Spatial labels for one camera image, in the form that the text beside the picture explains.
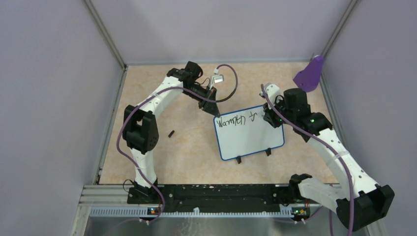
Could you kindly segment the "blue framed whiteboard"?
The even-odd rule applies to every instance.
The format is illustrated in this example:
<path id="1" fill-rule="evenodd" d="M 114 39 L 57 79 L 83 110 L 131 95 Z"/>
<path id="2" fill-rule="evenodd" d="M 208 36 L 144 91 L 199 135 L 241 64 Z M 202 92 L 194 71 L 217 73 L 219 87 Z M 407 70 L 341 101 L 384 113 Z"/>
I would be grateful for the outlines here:
<path id="1" fill-rule="evenodd" d="M 273 128 L 264 120 L 262 105 L 222 114 L 213 118 L 220 158 L 239 157 L 280 148 L 285 144 L 284 128 Z"/>

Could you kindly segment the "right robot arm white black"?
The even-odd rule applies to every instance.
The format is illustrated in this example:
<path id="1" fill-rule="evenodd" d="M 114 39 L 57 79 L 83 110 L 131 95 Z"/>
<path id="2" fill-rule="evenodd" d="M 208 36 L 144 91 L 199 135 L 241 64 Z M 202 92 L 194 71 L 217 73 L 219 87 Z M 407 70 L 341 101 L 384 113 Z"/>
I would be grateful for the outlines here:
<path id="1" fill-rule="evenodd" d="M 274 84 L 261 85 L 264 120 L 274 128 L 287 124 L 321 156 L 340 184 L 324 184 L 309 174 L 290 178 L 288 195 L 295 203 L 313 200 L 334 212 L 352 235 L 384 218 L 395 193 L 381 186 L 355 161 L 339 140 L 330 121 L 322 113 L 311 111 L 306 92 L 300 88 L 284 92 Z"/>

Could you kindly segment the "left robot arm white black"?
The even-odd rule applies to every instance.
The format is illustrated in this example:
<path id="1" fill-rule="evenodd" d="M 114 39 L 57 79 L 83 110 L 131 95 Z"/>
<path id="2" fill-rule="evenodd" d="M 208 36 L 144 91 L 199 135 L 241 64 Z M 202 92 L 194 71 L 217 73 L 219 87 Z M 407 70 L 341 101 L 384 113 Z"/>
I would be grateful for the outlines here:
<path id="1" fill-rule="evenodd" d="M 156 147 L 159 132 L 157 118 L 163 110 L 180 94 L 198 101 L 199 109 L 220 116 L 216 104 L 216 88 L 203 87 L 197 79 L 203 75 L 202 68 L 189 61 L 185 68 L 168 71 L 162 83 L 141 103 L 128 105 L 124 110 L 124 122 L 120 138 L 130 148 L 136 166 L 134 189 L 145 203 L 157 199 L 155 187 L 157 177 L 153 165 L 153 149 Z"/>

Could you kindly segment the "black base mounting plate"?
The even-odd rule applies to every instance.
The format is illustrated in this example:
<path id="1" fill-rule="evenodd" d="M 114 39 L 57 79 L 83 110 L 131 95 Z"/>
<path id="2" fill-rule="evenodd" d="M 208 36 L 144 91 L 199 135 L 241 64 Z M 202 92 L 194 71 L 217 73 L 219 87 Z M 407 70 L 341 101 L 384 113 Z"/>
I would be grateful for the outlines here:
<path id="1" fill-rule="evenodd" d="M 279 184 L 165 184 L 157 189 L 129 188 L 128 204 L 155 205 L 163 212 L 261 213 L 279 212 L 283 207 L 308 200 L 296 198 L 288 185 Z"/>

